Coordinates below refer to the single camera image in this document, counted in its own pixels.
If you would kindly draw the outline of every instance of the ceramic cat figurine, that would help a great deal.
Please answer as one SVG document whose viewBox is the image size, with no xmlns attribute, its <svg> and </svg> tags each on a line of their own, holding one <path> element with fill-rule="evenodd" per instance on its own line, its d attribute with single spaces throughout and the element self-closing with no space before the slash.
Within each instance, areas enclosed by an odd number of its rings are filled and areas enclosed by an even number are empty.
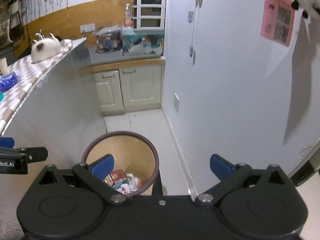
<svg viewBox="0 0 320 240">
<path fill-rule="evenodd" d="M 61 53 L 61 44 L 52 33 L 50 33 L 48 38 L 39 41 L 33 40 L 31 48 L 33 63 L 49 59 L 59 53 Z"/>
</svg>

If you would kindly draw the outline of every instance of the trash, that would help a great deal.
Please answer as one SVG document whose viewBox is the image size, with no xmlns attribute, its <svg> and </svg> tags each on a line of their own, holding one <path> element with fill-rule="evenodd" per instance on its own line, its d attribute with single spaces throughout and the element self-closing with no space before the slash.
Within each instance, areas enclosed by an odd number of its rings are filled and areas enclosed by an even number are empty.
<svg viewBox="0 0 320 240">
<path fill-rule="evenodd" d="M 115 170 L 104 179 L 104 182 L 122 194 L 130 194 L 142 187 L 141 179 L 132 173 L 125 174 L 122 170 Z"/>
<path fill-rule="evenodd" d="M 117 191 L 124 195 L 131 193 L 130 186 L 127 183 L 122 184 Z"/>
<path fill-rule="evenodd" d="M 135 192 L 141 188 L 141 179 L 134 176 L 132 173 L 127 173 L 127 183 L 130 186 L 130 191 Z"/>
<path fill-rule="evenodd" d="M 104 182 L 109 186 L 117 189 L 122 184 L 127 183 L 127 176 L 122 170 L 116 170 L 110 172 L 110 174 L 104 179 Z"/>
</svg>

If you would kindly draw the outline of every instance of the snack package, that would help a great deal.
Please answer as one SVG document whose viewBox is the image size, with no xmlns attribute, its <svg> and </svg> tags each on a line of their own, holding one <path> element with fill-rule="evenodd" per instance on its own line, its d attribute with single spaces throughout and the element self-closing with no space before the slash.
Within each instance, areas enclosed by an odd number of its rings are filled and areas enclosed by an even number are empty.
<svg viewBox="0 0 320 240">
<path fill-rule="evenodd" d="M 110 172 L 110 174 L 104 179 L 104 182 L 109 186 L 117 189 L 122 184 L 127 183 L 127 176 L 122 170 L 116 170 Z"/>
<path fill-rule="evenodd" d="M 141 179 L 137 178 L 136 176 L 134 176 L 132 173 L 128 173 L 127 174 L 127 183 L 130 186 L 130 191 L 131 192 L 135 192 L 137 191 L 139 188 L 142 187 L 141 185 Z"/>
</svg>

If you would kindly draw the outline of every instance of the blue object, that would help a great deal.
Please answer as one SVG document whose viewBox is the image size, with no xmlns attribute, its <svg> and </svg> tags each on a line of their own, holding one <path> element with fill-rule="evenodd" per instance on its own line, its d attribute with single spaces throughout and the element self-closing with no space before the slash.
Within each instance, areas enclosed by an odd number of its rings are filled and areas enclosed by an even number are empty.
<svg viewBox="0 0 320 240">
<path fill-rule="evenodd" d="M 102 158 L 98 159 L 94 163 L 89 165 L 90 173 L 98 178 L 104 180 L 109 175 L 115 166 L 115 159 L 111 154 L 107 154 Z"/>
<path fill-rule="evenodd" d="M 18 83 L 18 77 L 15 72 L 0 77 L 0 91 L 6 91 Z"/>
<path fill-rule="evenodd" d="M 0 137 L 0 147 L 13 148 L 14 139 L 10 137 Z"/>
<path fill-rule="evenodd" d="M 210 158 L 210 169 L 222 181 L 235 171 L 236 166 L 214 154 Z"/>
<path fill-rule="evenodd" d="M 106 42 L 104 43 L 104 47 L 105 47 L 106 49 L 110 49 L 110 47 L 111 47 L 111 41 L 110 41 L 110 40 L 106 40 Z"/>
</svg>

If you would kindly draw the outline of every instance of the trash can rim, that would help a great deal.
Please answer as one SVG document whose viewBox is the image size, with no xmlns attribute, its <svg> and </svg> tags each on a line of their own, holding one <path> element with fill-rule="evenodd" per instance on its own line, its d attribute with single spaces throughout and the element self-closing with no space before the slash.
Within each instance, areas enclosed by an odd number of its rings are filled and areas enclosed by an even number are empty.
<svg viewBox="0 0 320 240">
<path fill-rule="evenodd" d="M 135 132 L 129 132 L 129 131 L 116 131 L 116 132 L 110 132 L 110 133 L 106 133 L 100 137 L 98 137 L 97 139 L 95 139 L 84 151 L 84 154 L 82 156 L 82 160 L 81 162 L 86 162 L 87 157 L 89 155 L 89 153 L 91 152 L 91 150 L 101 141 L 103 141 L 104 139 L 113 137 L 113 136 L 131 136 L 131 137 L 135 137 L 141 141 L 143 141 L 151 150 L 151 152 L 153 153 L 153 157 L 155 158 L 155 169 L 150 177 L 150 179 L 148 180 L 148 182 L 139 190 L 137 190 L 136 192 L 130 193 L 128 195 L 126 195 L 127 197 L 131 197 L 134 195 L 140 195 L 143 192 L 145 192 L 155 181 L 158 172 L 159 172 L 159 156 L 158 156 L 158 152 L 156 150 L 156 148 L 154 147 L 154 145 L 144 136 L 135 133 Z"/>
</svg>

